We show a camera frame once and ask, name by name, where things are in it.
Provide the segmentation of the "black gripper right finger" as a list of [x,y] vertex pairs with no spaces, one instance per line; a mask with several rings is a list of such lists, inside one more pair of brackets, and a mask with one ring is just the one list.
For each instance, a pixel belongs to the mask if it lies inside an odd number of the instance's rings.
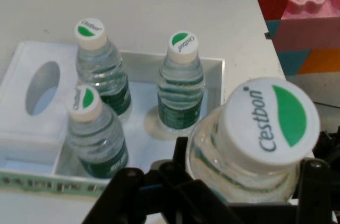
[[297,223],[339,223],[339,131],[321,131],[312,153],[293,196]]

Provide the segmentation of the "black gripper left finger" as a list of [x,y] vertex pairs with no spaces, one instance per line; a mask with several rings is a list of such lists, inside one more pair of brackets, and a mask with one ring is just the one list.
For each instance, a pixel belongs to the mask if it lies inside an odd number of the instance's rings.
[[83,223],[145,223],[155,213],[167,223],[238,223],[232,210],[185,171],[187,142],[187,137],[178,137],[172,159],[148,173],[138,168],[119,170]]

